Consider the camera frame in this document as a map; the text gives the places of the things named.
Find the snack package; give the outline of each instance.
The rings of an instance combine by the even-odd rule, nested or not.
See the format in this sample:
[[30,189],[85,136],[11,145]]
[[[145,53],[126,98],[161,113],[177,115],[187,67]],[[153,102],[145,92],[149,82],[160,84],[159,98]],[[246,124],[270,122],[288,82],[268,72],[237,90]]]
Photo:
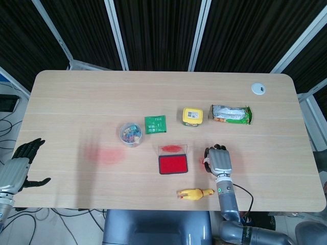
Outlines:
[[212,112],[214,120],[223,123],[250,124],[252,120],[250,107],[231,108],[213,105]]

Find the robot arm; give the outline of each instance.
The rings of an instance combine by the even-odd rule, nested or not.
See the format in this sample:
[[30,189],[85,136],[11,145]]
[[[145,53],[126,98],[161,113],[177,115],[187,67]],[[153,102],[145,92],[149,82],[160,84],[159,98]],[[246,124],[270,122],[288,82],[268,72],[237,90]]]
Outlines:
[[0,233],[14,206],[13,196],[23,188],[45,185],[51,178],[42,181],[28,181],[27,173],[36,153],[45,140],[40,138],[17,148],[12,159],[0,167]]
[[225,146],[218,144],[205,149],[204,167],[215,175],[222,216],[219,236],[226,242],[243,245],[294,245],[290,237],[267,229],[242,226],[231,180],[231,162]]

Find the label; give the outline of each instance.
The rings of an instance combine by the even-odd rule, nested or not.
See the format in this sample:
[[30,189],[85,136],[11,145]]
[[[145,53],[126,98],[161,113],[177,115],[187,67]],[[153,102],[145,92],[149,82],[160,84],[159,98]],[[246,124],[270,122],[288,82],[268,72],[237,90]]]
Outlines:
[[243,234],[242,234],[242,244],[243,245],[250,245],[252,236],[252,227],[244,226],[243,227]]
[[199,118],[199,113],[198,112],[189,111],[188,112],[188,118],[198,119]]

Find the rubber chicken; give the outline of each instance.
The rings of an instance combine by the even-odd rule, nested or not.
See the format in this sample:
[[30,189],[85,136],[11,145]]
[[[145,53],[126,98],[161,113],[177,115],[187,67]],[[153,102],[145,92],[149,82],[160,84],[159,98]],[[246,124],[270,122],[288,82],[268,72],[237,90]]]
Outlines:
[[187,189],[187,190],[180,190],[177,192],[177,196],[180,199],[187,199],[197,201],[203,198],[206,195],[212,195],[215,191],[212,189],[201,190],[201,189]]

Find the wooden table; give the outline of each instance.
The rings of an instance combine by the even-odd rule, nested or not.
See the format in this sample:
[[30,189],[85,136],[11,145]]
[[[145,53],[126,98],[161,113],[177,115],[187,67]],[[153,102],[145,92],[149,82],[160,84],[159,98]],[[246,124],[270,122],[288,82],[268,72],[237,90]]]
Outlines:
[[[255,95],[251,84],[267,92]],[[250,106],[252,125],[208,119],[211,104]],[[204,111],[197,128],[181,123],[184,107]],[[127,122],[166,115],[167,133],[145,135],[125,147],[118,130]],[[35,81],[17,146],[46,140],[29,171],[46,186],[24,189],[17,207],[219,210],[217,193],[178,200],[176,191],[216,189],[200,163],[204,149],[224,144],[232,179],[254,196],[254,211],[321,211],[325,198],[292,80],[282,74],[43,71]],[[189,172],[160,175],[157,147],[188,145]],[[250,197],[236,188],[240,210]]]

